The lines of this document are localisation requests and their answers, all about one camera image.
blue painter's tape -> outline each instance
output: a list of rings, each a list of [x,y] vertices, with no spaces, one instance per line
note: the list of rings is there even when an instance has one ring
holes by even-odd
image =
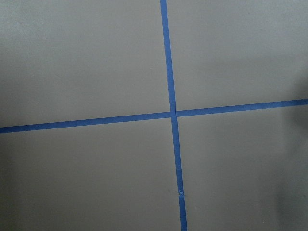
[[[177,111],[177,116],[196,116],[196,115],[207,115],[207,114],[217,114],[226,112],[239,112],[239,111],[250,111],[266,108],[277,108],[277,107],[289,107],[289,106],[300,106],[307,105],[308,99],[301,100],[289,100],[289,101],[278,101],[269,103],[254,103],[254,104],[244,104],[236,106],[225,106],[225,107],[212,107],[212,108],[201,108],[192,110]]]
[[[170,45],[166,0],[160,0],[160,7],[161,7],[161,14],[162,14],[165,57],[166,57],[166,66],[167,66],[167,80],[168,80],[169,103],[170,103],[170,113],[171,113],[173,148],[174,148],[176,175],[177,175],[177,185],[178,185],[178,192],[179,192],[181,230],[187,231],[182,164],[181,164],[181,155],[180,155],[180,140],[179,140],[177,113],[176,113],[176,99],[175,99],[175,90],[174,90],[171,45]]]
[[[65,122],[4,127],[0,128],[0,133],[33,131],[33,130],[54,129],[54,128],[69,128],[69,127],[79,127],[79,126],[98,125],[98,124],[112,124],[112,123],[121,123],[129,121],[162,119],[170,117],[171,117],[170,112],[160,112],[160,113],[141,114],[132,116],[125,115],[125,116],[97,118],[97,119],[83,119],[83,120],[74,120]]]

blue tape strip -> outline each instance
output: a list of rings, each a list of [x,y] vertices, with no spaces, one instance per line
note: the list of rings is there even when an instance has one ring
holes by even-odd
[[[45,124],[31,124],[31,125],[21,125],[21,126],[0,128],[0,134],[20,132],[20,131],[79,127],[79,126],[88,126],[88,125],[97,125],[97,124],[112,124],[112,123],[121,123],[121,122],[129,122],[129,121],[162,119],[162,118],[170,118],[170,117],[171,117],[170,112],[160,112],[160,113],[141,114],[141,115],[132,115],[132,116],[125,115],[125,116],[115,116],[115,117],[97,118],[97,119],[83,119],[83,120],[45,123]]]
[[[269,103],[254,103],[254,104],[244,104],[236,106],[212,107],[212,108],[177,111],[177,116],[179,117],[179,116],[207,115],[207,114],[217,114],[226,112],[250,111],[250,110],[258,110],[266,108],[300,106],[307,104],[308,104],[308,99],[278,101]]]
[[[160,8],[161,8],[161,14],[162,14],[165,57],[166,57],[166,66],[167,66],[167,80],[168,80],[169,103],[170,103],[170,112],[171,112],[173,148],[174,148],[174,157],[175,157],[175,166],[176,166],[177,185],[178,185],[178,192],[179,192],[181,230],[187,231],[182,164],[181,164],[181,155],[180,155],[179,129],[178,129],[178,120],[177,120],[177,112],[176,112],[176,100],[175,100],[166,0],[160,0]]]

gray wall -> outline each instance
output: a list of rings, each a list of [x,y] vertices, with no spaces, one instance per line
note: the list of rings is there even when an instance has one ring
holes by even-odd
[[[308,99],[308,2],[168,0],[177,110]],[[0,127],[168,112],[158,0],[0,0]],[[179,117],[190,231],[308,229],[308,106]],[[178,231],[170,118],[0,134],[0,230]]]

painted wall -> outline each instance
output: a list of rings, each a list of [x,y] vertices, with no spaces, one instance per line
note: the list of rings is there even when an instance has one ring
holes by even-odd
[[[0,0],[0,230],[307,230],[307,25],[305,0]]]

gray surface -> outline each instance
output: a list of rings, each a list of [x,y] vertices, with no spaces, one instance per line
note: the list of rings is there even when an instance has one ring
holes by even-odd
[[[169,111],[159,1],[1,0],[0,127]]]
[[[179,118],[188,229],[308,230],[308,106]]]
[[[308,97],[308,1],[169,0],[178,110]]]
[[[2,134],[0,146],[13,230],[180,230],[169,119]]]

